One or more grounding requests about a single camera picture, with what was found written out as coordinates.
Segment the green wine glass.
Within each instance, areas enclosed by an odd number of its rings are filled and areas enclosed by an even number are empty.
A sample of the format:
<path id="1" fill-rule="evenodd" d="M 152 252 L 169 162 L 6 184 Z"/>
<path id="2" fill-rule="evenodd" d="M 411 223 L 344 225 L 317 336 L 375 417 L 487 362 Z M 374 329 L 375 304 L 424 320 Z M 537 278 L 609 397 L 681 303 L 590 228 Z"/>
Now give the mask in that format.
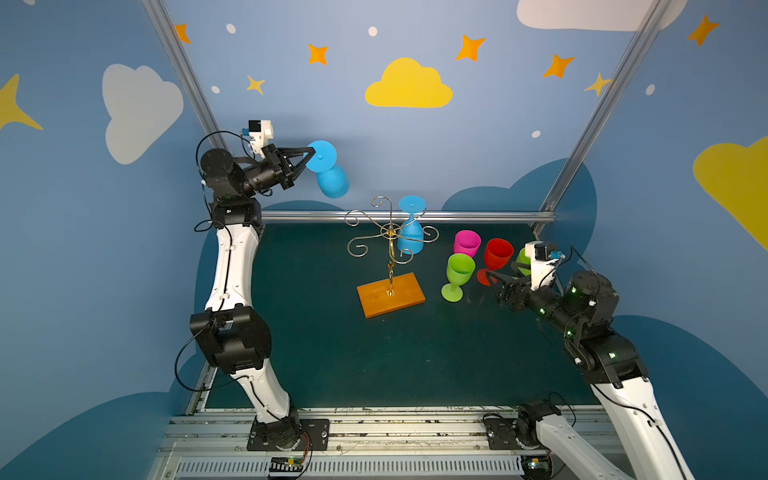
<path id="1" fill-rule="evenodd" d="M 522 247 L 518 252 L 513 270 L 518 277 L 525 277 L 531 275 L 531 260 L 526 254 L 526 248 Z"/>
<path id="2" fill-rule="evenodd" d="M 441 288 L 442 297 L 452 303 L 459 302 L 463 298 L 462 286 L 472 278 L 475 268 L 472 257 L 463 253 L 451 255 L 446 268 L 448 283 Z"/>

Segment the blue wine glass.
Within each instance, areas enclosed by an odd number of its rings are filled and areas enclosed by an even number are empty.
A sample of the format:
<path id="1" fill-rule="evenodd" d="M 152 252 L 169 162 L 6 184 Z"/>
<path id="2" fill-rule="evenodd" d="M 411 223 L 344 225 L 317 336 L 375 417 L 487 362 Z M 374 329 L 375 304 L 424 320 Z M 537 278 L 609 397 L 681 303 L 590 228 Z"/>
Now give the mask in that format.
<path id="1" fill-rule="evenodd" d="M 409 218 L 401 225 L 398 249 L 402 255 L 407 253 L 416 255 L 424 247 L 424 232 L 417 217 L 426 210 L 426 201 L 419 196 L 409 195 L 399 201 L 399 208 L 408 213 Z"/>
<path id="2" fill-rule="evenodd" d="M 314 155 L 306 168 L 316 174 L 321 192 L 328 198 L 337 199 L 347 194 L 350 184 L 346 172 L 338 164 L 336 148 L 328 141 L 316 140 L 309 144 Z"/>

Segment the red wine glass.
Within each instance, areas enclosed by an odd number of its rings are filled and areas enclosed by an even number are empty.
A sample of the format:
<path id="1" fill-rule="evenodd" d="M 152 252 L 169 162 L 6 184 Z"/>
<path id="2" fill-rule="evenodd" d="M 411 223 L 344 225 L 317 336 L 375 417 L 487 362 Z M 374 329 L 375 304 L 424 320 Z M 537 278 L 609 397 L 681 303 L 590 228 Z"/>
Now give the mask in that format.
<path id="1" fill-rule="evenodd" d="M 507 240 L 502 238 L 489 240 L 484 252 L 485 267 L 477 272 L 477 280 L 482 285 L 489 286 L 491 281 L 488 279 L 487 274 L 503 268 L 510 261 L 514 252 L 514 246 Z"/>

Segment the pink wine glass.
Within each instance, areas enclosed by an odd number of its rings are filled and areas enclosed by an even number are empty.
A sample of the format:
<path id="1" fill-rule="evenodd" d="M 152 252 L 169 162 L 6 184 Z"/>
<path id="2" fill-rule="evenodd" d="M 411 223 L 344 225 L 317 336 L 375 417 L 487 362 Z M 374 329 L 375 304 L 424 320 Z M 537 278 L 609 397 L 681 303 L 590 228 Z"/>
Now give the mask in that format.
<path id="1" fill-rule="evenodd" d="M 480 235 L 473 230 L 461 230 L 454 237 L 453 252 L 455 254 L 464 254 L 474 258 L 477 254 L 482 239 Z"/>

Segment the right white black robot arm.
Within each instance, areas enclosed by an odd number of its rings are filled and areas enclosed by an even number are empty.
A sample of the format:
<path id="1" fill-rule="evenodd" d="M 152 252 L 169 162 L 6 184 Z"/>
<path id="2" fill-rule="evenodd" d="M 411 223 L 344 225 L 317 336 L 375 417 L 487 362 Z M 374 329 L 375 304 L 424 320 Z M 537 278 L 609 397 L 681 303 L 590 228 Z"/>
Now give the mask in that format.
<path id="1" fill-rule="evenodd" d="M 692 478 L 658 406 L 645 363 L 634 344 L 612 327 L 619 295 L 607 278 L 579 271 L 563 293 L 531 277 L 492 272 L 489 278 L 500 304 L 513 311 L 531 310 L 561 334 L 568 355 L 611 420 L 633 478 Z M 569 426 L 549 401 L 522 407 L 516 435 L 524 446 L 548 449 L 580 479 L 627 476 Z"/>

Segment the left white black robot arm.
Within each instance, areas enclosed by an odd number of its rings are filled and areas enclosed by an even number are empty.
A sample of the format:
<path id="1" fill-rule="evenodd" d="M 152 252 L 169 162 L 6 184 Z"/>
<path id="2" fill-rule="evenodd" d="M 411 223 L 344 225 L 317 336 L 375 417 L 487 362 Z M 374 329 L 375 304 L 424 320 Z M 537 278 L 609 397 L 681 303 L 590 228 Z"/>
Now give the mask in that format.
<path id="1" fill-rule="evenodd" d="M 248 449 L 291 451 L 307 435 L 271 365 L 271 332 L 252 301 L 253 263 L 264 232 L 257 198 L 275 186 L 292 187 L 315 150 L 268 144 L 262 154 L 257 161 L 215 148 L 198 161 L 212 191 L 208 223 L 218 254 L 210 296 L 203 311 L 191 316 L 190 331 L 208 364 L 237 382 L 255 410 Z"/>

